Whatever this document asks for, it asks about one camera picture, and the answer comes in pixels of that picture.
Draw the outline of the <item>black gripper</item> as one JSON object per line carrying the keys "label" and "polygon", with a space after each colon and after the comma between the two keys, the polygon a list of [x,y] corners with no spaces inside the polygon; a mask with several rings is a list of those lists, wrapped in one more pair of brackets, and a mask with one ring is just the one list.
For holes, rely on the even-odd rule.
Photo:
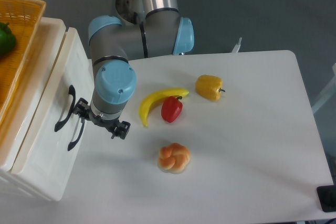
{"label": "black gripper", "polygon": [[125,140],[130,130],[129,122],[119,121],[122,111],[112,114],[101,112],[84,98],[77,101],[72,113],[79,116],[80,122],[91,121],[94,125],[106,128],[111,133],[111,139],[118,137]]}

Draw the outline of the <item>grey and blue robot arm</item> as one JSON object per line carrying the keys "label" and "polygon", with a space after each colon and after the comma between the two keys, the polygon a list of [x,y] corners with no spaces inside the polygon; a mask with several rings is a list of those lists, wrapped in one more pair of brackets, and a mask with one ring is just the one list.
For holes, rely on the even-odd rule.
{"label": "grey and blue robot arm", "polygon": [[83,121],[125,138],[129,122],[119,117],[135,91],[136,75],[129,61],[180,55],[194,47],[194,29],[182,17],[177,0],[140,0],[139,9],[128,8],[130,18],[99,16],[88,27],[88,43],[95,81],[91,103],[75,106]]}

